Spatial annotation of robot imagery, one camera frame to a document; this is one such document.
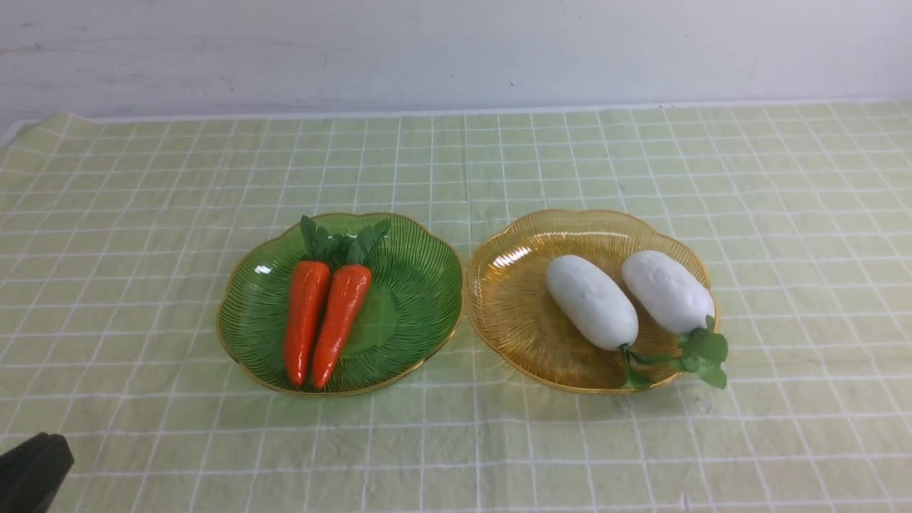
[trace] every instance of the carrot top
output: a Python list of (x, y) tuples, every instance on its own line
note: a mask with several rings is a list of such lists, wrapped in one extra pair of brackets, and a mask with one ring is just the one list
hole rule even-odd
[(384, 219), (377, 224), (365, 226), (358, 232), (358, 236), (351, 241), (348, 249), (347, 264), (350, 266), (363, 266), (368, 261), (371, 253), (383, 242), (383, 237), (389, 231), (389, 220)]
[(343, 244), (344, 236), (330, 235), (323, 226), (317, 227), (316, 223), (306, 215), (301, 216), (301, 235), (309, 248), (308, 254), (302, 260), (329, 262), (333, 259)]

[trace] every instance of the table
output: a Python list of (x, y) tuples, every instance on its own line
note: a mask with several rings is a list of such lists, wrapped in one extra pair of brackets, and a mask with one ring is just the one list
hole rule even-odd
[[(0, 190), (0, 449), (67, 437), (55, 513), (912, 511), (912, 103), (58, 113)], [(301, 214), (397, 212), (467, 259), (542, 208), (691, 246), (729, 388), (558, 392), (463, 322), (402, 382), (302, 400), (216, 339), (234, 264)]]

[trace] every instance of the plate rim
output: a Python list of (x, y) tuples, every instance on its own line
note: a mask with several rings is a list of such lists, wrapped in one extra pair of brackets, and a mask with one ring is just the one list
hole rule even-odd
[(649, 224), (648, 222), (644, 221), (643, 219), (640, 219), (639, 217), (636, 217), (635, 215), (628, 214), (627, 212), (621, 212), (619, 210), (611, 210), (611, 209), (606, 209), (606, 208), (587, 208), (587, 209), (580, 209), (580, 210), (574, 210), (574, 209), (569, 209), (569, 208), (545, 208), (545, 209), (536, 210), (534, 212), (530, 212), (529, 214), (521, 215), (521, 216), (517, 217), (510, 224), (508, 224), (501, 232), (488, 237), (484, 242), (482, 242), (481, 244), (476, 246), (474, 251), (472, 251), (472, 257), (469, 258), (469, 265), (466, 267), (466, 271), (465, 271), (466, 276), (465, 276), (464, 282), (465, 282), (466, 290), (462, 293), (462, 296), (465, 300), (465, 305), (463, 305), (463, 310), (465, 311), (466, 317), (469, 319), (469, 324), (472, 325), (472, 331), (475, 332), (475, 335), (479, 339), (481, 339), (482, 342), (484, 342), (484, 345), (488, 346), (488, 348), (490, 348), (492, 351), (497, 353), (497, 355), (500, 356), (501, 359), (503, 359), (504, 361), (509, 363), (510, 366), (513, 367), (514, 369), (516, 369), (517, 371), (521, 372), (522, 374), (528, 376), (529, 378), (531, 378), (539, 383), (542, 383), (549, 387), (555, 388), (557, 390), (563, 390), (565, 392), (627, 395), (627, 394), (631, 394), (631, 393), (641, 393), (641, 392), (645, 392), (645, 391), (649, 391), (649, 390), (655, 390), (657, 388), (664, 387), (665, 385), (668, 385), (669, 383), (677, 380), (681, 376), (681, 374), (683, 374), (684, 372), (676, 371), (676, 372), (672, 373), (669, 377), (665, 378), (664, 380), (662, 380), (660, 382), (655, 382), (652, 385), (650, 385), (648, 388), (645, 388), (645, 389), (584, 388), (584, 387), (566, 385), (566, 384), (563, 384), (560, 382), (553, 382), (551, 380), (547, 380), (541, 376), (533, 374), (532, 372), (520, 367), (514, 361), (507, 358), (503, 354), (503, 351), (500, 351), (496, 347), (494, 347), (494, 344), (491, 343), (491, 341), (488, 340), (488, 338), (483, 337), (481, 335), (481, 332), (478, 329), (477, 319), (475, 318), (474, 313), (473, 313), (474, 309), (471, 308), (471, 301), (473, 301), (473, 298), (474, 298), (474, 295), (472, 294), (472, 282), (473, 282), (473, 278), (474, 278), (473, 270), (478, 268), (478, 266), (479, 266), (479, 259), (480, 259), (480, 254), (481, 254), (481, 252), (479, 250), (481, 248), (493, 243), (496, 240), (510, 236), (512, 234), (512, 232), (514, 232), (516, 230), (516, 226), (519, 225), (519, 223), (521, 221), (526, 220), (530, 217), (537, 217), (540, 215), (548, 215), (548, 214), (621, 215), (621, 216), (627, 217), (637, 223), (642, 224), (643, 226), (648, 228), (655, 236), (659, 236), (659, 237), (667, 239), (675, 244), (679, 244), (679, 245), (683, 246), (696, 258), (697, 263), (700, 264), (700, 268), (702, 269), (703, 274), (706, 276), (706, 283), (707, 283), (706, 289), (710, 292), (710, 297), (712, 298), (712, 303), (716, 310), (716, 324), (715, 324), (715, 329), (713, 332), (716, 332), (716, 333), (719, 332), (719, 326), (721, 324), (719, 301), (716, 300), (715, 295), (712, 293), (712, 282), (711, 282), (711, 278), (710, 278), (710, 272), (706, 268), (706, 264), (703, 262), (703, 260), (700, 258), (700, 256), (697, 255), (697, 253), (693, 249), (691, 249), (690, 246), (684, 244), (683, 242), (679, 241), (678, 239), (676, 239), (672, 236), (667, 236), (667, 235), (663, 234), (662, 232), (659, 232), (653, 225)]
[(228, 275), (228, 282), (225, 284), (225, 289), (223, 292), (222, 300), (219, 302), (218, 312), (215, 316), (216, 337), (218, 338), (219, 344), (222, 346), (222, 349), (225, 351), (225, 353), (228, 354), (228, 356), (232, 359), (232, 361), (234, 361), (234, 363), (238, 367), (241, 368), (241, 371), (244, 374), (246, 374), (247, 377), (249, 377), (255, 383), (257, 383), (260, 386), (263, 386), (269, 390), (272, 390), (272, 391), (275, 391), (275, 392), (278, 392), (278, 393), (281, 393), (284, 395), (289, 395), (292, 397), (347, 397), (347, 396), (351, 396), (351, 395), (360, 395), (362, 393), (373, 392), (377, 389), (390, 386), (394, 382), (397, 382), (397, 381), (401, 380), (402, 378), (408, 376), (409, 374), (415, 372), (427, 360), (429, 360), (431, 357), (433, 357), (435, 354), (437, 354), (438, 351), (443, 349), (443, 346), (447, 345), (447, 343), (449, 343), (450, 340), (452, 340), (453, 336), (455, 336), (456, 331), (462, 324), (462, 318), (465, 316), (465, 311), (466, 311), (465, 310), (465, 306), (466, 306), (465, 305), (466, 266), (465, 266), (465, 263), (462, 261), (462, 258), (460, 257), (459, 252), (456, 251), (456, 248), (454, 248), (449, 242), (432, 234), (430, 232), (430, 230), (422, 223), (419, 223), (418, 221), (412, 219), (411, 217), (408, 217), (407, 215), (397, 214), (395, 212), (368, 212), (368, 213), (364, 213), (364, 214), (352, 214), (349, 212), (326, 212), (323, 214), (310, 216), (310, 218), (317, 220), (321, 217), (329, 217), (329, 216), (334, 216), (334, 215), (343, 215), (343, 216), (347, 216), (347, 217), (370, 217), (372, 215), (385, 215), (385, 216), (390, 216), (390, 217), (399, 217), (410, 223), (413, 223), (415, 226), (417, 226), (418, 228), (423, 230), (425, 235), (427, 235), (428, 237), (443, 243), (456, 257), (457, 268), (459, 269), (459, 273), (460, 273), (459, 294), (461, 295), (461, 298), (459, 301), (459, 313), (456, 316), (456, 322), (453, 323), (453, 327), (452, 327), (452, 329), (450, 329), (450, 333), (448, 333), (447, 336), (444, 337), (444, 339), (437, 345), (437, 347), (434, 348), (434, 351), (429, 353), (424, 358), (421, 358), (420, 360), (416, 361), (414, 365), (412, 365), (411, 367), (408, 367), (408, 369), (406, 369), (405, 371), (400, 372), (399, 374), (397, 374), (391, 378), (388, 378), (387, 380), (384, 380), (382, 382), (377, 382), (377, 383), (371, 384), (366, 387), (358, 388), (355, 390), (346, 390), (343, 392), (305, 392), (303, 390), (291, 391), (291, 390), (280, 388), (280, 387), (274, 386), (272, 384), (269, 384), (267, 382), (264, 382), (259, 377), (257, 377), (255, 374), (253, 374), (250, 371), (250, 369), (248, 369), (247, 366), (238, 359), (237, 355), (234, 354), (234, 352), (228, 346), (227, 342), (225, 342), (224, 336), (222, 335), (222, 315), (224, 312), (225, 302), (228, 300), (229, 290), (231, 289), (231, 284), (234, 281), (235, 275), (237, 274), (237, 271), (240, 268), (241, 264), (250, 255), (252, 255), (255, 251), (259, 250), (261, 247), (266, 246), (267, 244), (271, 244), (271, 243), (287, 236), (294, 230), (300, 229), (299, 226), (301, 225), (301, 223), (300, 222), (295, 223), (292, 226), (290, 226), (289, 228), (287, 228), (284, 232), (279, 234), (278, 236), (272, 237), (268, 240), (265, 240), (264, 242), (261, 242), (260, 244), (258, 244), (256, 246), (252, 247), (249, 251), (247, 251), (247, 253), (244, 254), (244, 256), (242, 256), (240, 259), (238, 259), (238, 261), (234, 264), (234, 267), (232, 268), (231, 273)]

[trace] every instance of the carrot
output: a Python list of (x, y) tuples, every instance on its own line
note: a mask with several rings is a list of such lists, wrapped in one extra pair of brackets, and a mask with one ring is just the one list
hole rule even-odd
[(301, 235), (310, 255), (295, 265), (288, 295), (288, 324), (285, 328), (285, 371), (288, 380), (301, 387), (307, 375), (310, 350), (329, 291), (330, 272), (326, 261), (339, 248), (342, 236), (330, 236), (325, 228), (306, 215), (301, 217)]
[(365, 226), (348, 250), (347, 264), (333, 274), (323, 328), (314, 349), (313, 380), (318, 389), (329, 382), (339, 355), (345, 349), (351, 328), (374, 279), (365, 263), (388, 231), (389, 221), (386, 220), (374, 226)]

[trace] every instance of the amber glass plate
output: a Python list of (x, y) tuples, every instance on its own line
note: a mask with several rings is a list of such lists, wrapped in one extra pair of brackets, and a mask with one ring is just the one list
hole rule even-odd
[[(467, 272), (469, 321), (512, 366), (545, 384), (578, 393), (632, 393), (620, 353), (589, 343), (548, 294), (544, 272), (556, 257), (579, 255), (612, 277), (634, 303), (642, 355), (680, 355), (677, 341), (646, 313), (621, 279), (621, 265), (637, 251), (655, 249), (679, 261), (706, 288), (710, 278), (687, 246), (632, 215), (608, 210), (543, 210), (517, 219), (482, 244)], [(716, 307), (718, 329), (719, 307)], [(680, 372), (669, 366), (642, 370), (667, 384)]]

